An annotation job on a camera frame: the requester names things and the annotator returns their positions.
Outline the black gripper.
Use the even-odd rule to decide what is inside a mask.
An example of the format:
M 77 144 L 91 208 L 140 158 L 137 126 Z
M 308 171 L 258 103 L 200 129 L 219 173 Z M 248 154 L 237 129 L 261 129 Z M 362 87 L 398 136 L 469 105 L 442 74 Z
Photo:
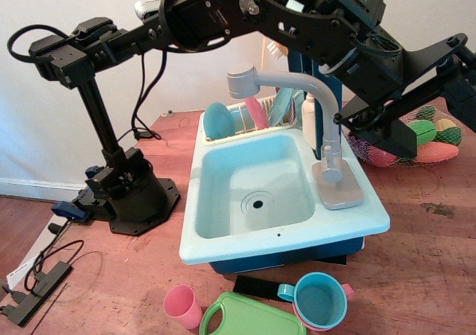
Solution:
M 339 61 L 319 56 L 322 74 L 336 77 L 355 97 L 334 120 L 350 135 L 400 158 L 417 156 L 417 135 L 400 116 L 444 97 L 448 111 L 475 131 L 475 52 L 457 33 L 418 51 L 406 51 L 386 33 L 364 42 L 341 40 Z

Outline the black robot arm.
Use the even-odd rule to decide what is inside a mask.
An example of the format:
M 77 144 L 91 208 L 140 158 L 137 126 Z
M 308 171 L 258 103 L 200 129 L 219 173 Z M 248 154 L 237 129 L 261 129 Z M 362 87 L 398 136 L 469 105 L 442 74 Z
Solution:
M 307 74 L 265 73 L 254 67 L 228 75 L 235 98 L 261 86 L 302 89 L 321 105 L 321 160 L 312 168 L 324 207 L 362 203 L 363 192 L 341 156 L 340 126 L 395 156 L 417 154 L 415 132 L 400 118 L 438 97 L 467 127 L 475 127 L 475 53 L 463 33 L 418 51 L 405 50 L 380 27 L 383 0 L 153 0 L 136 7 L 141 26 L 121 30 L 111 19 L 80 23 L 70 34 L 49 28 L 18 60 L 80 93 L 103 147 L 106 166 L 87 181 L 92 201 L 81 209 L 109 221 L 112 231 L 139 235 L 172 214 L 179 194 L 153 175 L 137 150 L 123 150 L 95 82 L 99 71 L 150 50 L 198 53 L 258 31 L 315 61 L 354 93 L 344 108 Z

